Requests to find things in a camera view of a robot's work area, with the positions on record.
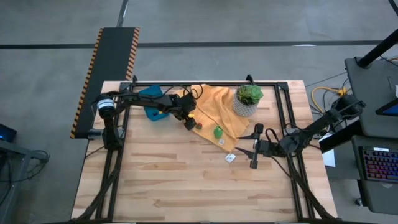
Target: blue object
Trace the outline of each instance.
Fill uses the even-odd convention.
[[[398,105],[391,106],[390,108],[386,109],[383,113],[386,115],[397,116],[398,115]]]
[[[156,96],[162,96],[162,90],[160,89],[159,85],[153,85],[149,88],[146,88],[145,90],[141,90],[139,94],[143,95],[152,95],[154,97]],[[158,121],[162,118],[167,117],[169,114],[168,113],[159,113],[160,111],[155,108],[150,108],[150,107],[144,107],[145,114],[151,121]]]

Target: white pot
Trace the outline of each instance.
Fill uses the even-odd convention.
[[[243,117],[250,116],[250,115],[254,114],[254,112],[256,112],[257,105],[258,105],[258,103],[256,103],[255,105],[249,105],[249,106],[241,103],[238,100],[238,91],[236,90],[234,101],[232,104],[232,109],[234,110],[234,112],[237,115],[243,116]]]

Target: keyboard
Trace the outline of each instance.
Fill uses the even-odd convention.
[[[359,147],[368,180],[398,183],[398,150]]]

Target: small white block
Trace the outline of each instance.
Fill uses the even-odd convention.
[[[229,153],[228,155],[226,155],[225,160],[226,160],[227,162],[231,163],[232,161],[234,161],[235,157],[236,157],[236,156],[235,156],[234,154]]]

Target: concrete floor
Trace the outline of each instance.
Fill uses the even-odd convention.
[[[93,43],[116,25],[122,0],[0,2],[0,44]],[[398,17],[387,0],[130,0],[124,25],[140,42],[381,40]],[[344,59],[374,46],[139,49],[140,80],[304,80],[344,72]],[[24,182],[15,223],[68,220],[87,141],[69,139],[91,49],[0,50],[0,123],[18,130],[18,145],[51,160]],[[394,47],[385,57],[398,55]],[[340,87],[346,75],[308,87]],[[322,94],[317,94],[320,102]],[[330,179],[339,217],[394,223],[398,216],[359,208],[356,183]]]

